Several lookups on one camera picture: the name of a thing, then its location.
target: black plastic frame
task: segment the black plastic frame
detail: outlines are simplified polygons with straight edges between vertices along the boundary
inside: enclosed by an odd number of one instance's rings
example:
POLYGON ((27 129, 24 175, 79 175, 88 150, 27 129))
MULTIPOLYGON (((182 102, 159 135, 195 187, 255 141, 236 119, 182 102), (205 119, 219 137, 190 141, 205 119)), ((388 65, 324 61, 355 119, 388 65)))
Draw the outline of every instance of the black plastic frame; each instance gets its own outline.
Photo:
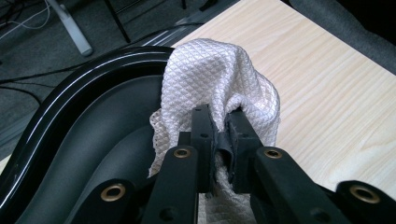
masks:
POLYGON ((97 97, 124 81, 163 74, 173 49, 123 49, 84 65, 44 101, 0 175, 0 220, 14 222, 32 199, 78 116, 97 97))

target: wooden table surface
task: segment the wooden table surface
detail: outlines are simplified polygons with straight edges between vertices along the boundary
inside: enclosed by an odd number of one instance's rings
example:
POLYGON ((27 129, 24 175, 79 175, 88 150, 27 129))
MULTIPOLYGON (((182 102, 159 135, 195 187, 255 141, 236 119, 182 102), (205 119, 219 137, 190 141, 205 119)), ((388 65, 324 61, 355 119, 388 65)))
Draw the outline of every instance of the wooden table surface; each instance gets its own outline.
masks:
POLYGON ((396 199, 396 76, 279 0, 242 0, 176 46, 202 37, 243 47, 274 83, 276 146, 315 182, 357 179, 396 199))

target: screw hole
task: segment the screw hole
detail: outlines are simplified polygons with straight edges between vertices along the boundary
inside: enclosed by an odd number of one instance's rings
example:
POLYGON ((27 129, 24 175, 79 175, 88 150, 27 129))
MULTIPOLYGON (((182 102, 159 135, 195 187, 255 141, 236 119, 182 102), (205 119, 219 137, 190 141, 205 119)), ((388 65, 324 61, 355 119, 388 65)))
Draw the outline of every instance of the screw hole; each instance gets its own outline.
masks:
POLYGON ((174 152, 174 156, 181 159, 189 157, 190 154, 191 154, 190 150, 186 148, 177 149, 174 152))
POLYGON ((279 159, 282 157, 282 154, 274 149, 266 149, 264 150, 264 154, 272 159, 279 159))
POLYGON ((174 207, 164 208, 160 212, 160 219, 162 221, 173 221, 177 217, 177 209, 174 207))
POLYGON ((349 191, 353 196, 355 196, 355 198, 366 203, 379 203, 380 201, 378 195, 375 192, 364 186, 354 185, 350 187, 349 191))
POLYGON ((332 220, 329 214, 327 214, 325 211, 323 211, 320 208, 311 209, 311 216, 318 222, 322 222, 322 223, 328 223, 332 220))
POLYGON ((105 188, 101 193, 101 198, 105 202, 115 202, 125 194, 125 187, 122 184, 114 184, 105 188))

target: white towel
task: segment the white towel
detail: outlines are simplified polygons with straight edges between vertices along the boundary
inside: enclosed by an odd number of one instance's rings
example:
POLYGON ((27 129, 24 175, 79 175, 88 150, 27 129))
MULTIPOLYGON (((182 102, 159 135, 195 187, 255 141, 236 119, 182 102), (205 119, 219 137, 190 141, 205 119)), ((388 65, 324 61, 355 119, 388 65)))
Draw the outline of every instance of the white towel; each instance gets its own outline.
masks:
MULTIPOLYGON (((220 132, 226 114, 240 106, 262 143, 275 145, 279 97, 272 83, 254 69, 242 48, 195 39, 177 47, 165 68, 162 108, 150 118, 156 158, 149 175, 159 172, 167 149, 177 145, 179 132, 191 130, 191 110, 203 104, 209 104, 220 132)), ((233 192, 220 158, 216 167, 216 195, 200 195, 198 222, 255 223, 248 195, 233 192)))

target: dark floor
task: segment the dark floor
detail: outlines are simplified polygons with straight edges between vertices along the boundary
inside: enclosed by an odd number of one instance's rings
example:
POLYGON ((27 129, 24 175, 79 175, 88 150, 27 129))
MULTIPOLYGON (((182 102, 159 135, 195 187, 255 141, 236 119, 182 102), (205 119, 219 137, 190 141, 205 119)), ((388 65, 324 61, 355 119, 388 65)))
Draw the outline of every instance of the dark floor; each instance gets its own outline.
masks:
MULTIPOLYGON (((87 62, 110 50, 126 45, 119 28, 111 18, 105 1, 69 0, 58 2, 65 4, 68 8, 92 45, 93 55, 83 57, 79 54, 61 21, 51 10, 48 23, 41 29, 32 30, 20 27, 4 37, 1 36, 16 25, 12 24, 7 29, 0 30, 0 83, 5 79, 46 73, 87 62)), ((122 8, 128 2, 133 1, 111 0, 114 8, 122 8)), ((199 8, 205 2, 206 0, 187 0, 187 9, 183 9, 180 0, 145 0, 121 12, 119 17, 132 42, 135 42, 142 36, 172 27, 175 24, 208 21, 236 1, 219 0, 213 7, 202 12, 199 8)), ((6 6, 6 2, 0 3, 0 8, 2 8, 0 15, 7 9, 6 6)), ((42 1, 40 4, 25 9, 18 21, 24 21, 45 7, 46 5, 42 1)), ((47 11, 34 17, 26 25, 39 26, 46 18, 47 11)), ((175 35, 157 36, 160 41, 156 42, 150 42, 150 39, 156 36, 152 35, 137 42, 134 46, 147 43, 170 46, 197 27, 198 25, 181 27, 181 30, 177 30, 175 35)), ((27 79, 20 83, 0 84, 0 88, 18 88, 29 91, 39 101, 43 101, 53 90, 53 87, 57 86, 70 73, 71 71, 68 71, 27 79)), ((0 89, 0 160, 12 152, 21 131, 38 107, 39 103, 27 93, 0 89)))

